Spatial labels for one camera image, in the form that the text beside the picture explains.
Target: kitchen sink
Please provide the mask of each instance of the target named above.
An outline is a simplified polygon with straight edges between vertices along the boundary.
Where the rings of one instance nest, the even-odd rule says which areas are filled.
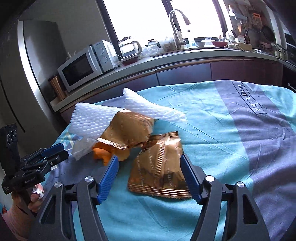
[[[184,52],[184,51],[190,51],[190,50],[201,50],[201,49],[225,49],[225,48],[218,48],[218,47],[192,47],[192,48],[185,48],[185,49],[176,49],[173,51],[169,51],[169,52],[163,52],[163,53],[159,53],[159,54],[155,54],[151,57],[155,58],[155,57],[159,57],[162,55],[167,55],[170,53],[178,53],[178,52]]]

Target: metal screw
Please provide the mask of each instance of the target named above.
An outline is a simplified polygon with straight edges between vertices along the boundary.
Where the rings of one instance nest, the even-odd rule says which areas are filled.
[[[213,176],[206,176],[205,179],[208,181],[208,182],[213,182],[215,180],[215,178]]]
[[[55,187],[55,188],[59,188],[61,185],[62,185],[61,182],[56,182],[56,183],[54,184],[54,187]]]
[[[92,180],[93,180],[94,178],[92,177],[92,176],[88,176],[88,177],[86,177],[84,180],[86,181],[86,182],[91,182]]]
[[[243,183],[243,182],[238,182],[238,183],[237,183],[237,186],[238,186],[239,188],[243,188],[243,187],[244,187],[244,183]]]

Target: blue tablecloth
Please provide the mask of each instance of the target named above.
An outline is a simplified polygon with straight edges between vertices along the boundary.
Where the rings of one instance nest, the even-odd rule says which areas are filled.
[[[183,111],[187,123],[157,121],[154,134],[178,131],[194,165],[223,183],[241,180],[253,193],[271,240],[279,240],[296,215],[296,94],[275,86],[220,80],[158,86],[138,92],[149,101]],[[122,97],[101,102],[121,107]],[[71,149],[80,137],[68,128],[56,143]],[[201,207],[190,200],[139,195],[127,190],[132,161],[120,163],[106,201],[97,207],[111,241],[190,240]],[[65,185],[91,175],[101,163],[91,155],[60,163],[46,179]],[[216,239],[221,239],[226,202],[222,202]],[[83,240],[73,206],[77,240]]]

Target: glass kettle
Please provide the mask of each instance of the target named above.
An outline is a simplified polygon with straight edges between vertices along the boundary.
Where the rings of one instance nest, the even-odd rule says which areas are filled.
[[[138,41],[134,40],[133,37],[124,37],[122,40],[118,42],[118,46],[120,48],[120,52],[123,58],[128,56],[138,54],[142,52],[142,47]]]

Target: gold snack wrapper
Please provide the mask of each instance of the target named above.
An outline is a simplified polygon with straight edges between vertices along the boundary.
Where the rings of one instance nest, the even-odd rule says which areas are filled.
[[[183,150],[178,132],[150,136],[143,148],[134,160],[128,189],[153,196],[190,198],[180,168]]]
[[[114,147],[112,153],[123,161],[128,158],[131,148],[148,141],[153,125],[153,118],[121,110],[116,113],[110,125],[97,140]]]

